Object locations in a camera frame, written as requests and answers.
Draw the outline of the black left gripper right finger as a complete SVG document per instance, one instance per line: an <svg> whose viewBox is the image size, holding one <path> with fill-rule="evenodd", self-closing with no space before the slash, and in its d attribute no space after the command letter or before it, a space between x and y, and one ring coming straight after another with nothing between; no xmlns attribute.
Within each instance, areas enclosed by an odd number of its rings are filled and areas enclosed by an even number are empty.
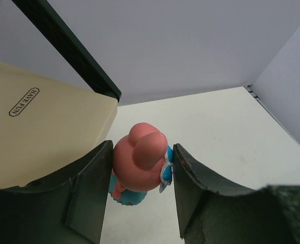
<svg viewBox="0 0 300 244"><path fill-rule="evenodd" d="M185 243L300 243L300 186L253 190L174 148L174 189Z"/></svg>

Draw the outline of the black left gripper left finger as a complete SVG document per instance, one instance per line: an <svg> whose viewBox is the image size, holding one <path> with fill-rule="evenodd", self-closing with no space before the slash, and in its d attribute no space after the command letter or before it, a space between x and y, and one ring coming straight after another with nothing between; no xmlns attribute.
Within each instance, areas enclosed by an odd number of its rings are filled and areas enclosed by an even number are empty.
<svg viewBox="0 0 300 244"><path fill-rule="evenodd" d="M0 189L0 243L99 243L113 143L24 187Z"/></svg>

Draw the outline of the pink figure blue sunglasses toy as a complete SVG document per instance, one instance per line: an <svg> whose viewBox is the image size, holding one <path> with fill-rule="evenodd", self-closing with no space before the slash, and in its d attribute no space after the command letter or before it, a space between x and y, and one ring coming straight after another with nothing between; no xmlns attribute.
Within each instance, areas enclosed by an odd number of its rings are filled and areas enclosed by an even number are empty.
<svg viewBox="0 0 300 244"><path fill-rule="evenodd" d="M118 203L138 205L147 193L162 193L173 180L174 152L166 136L149 123L135 124L114 146L109 193Z"/></svg>

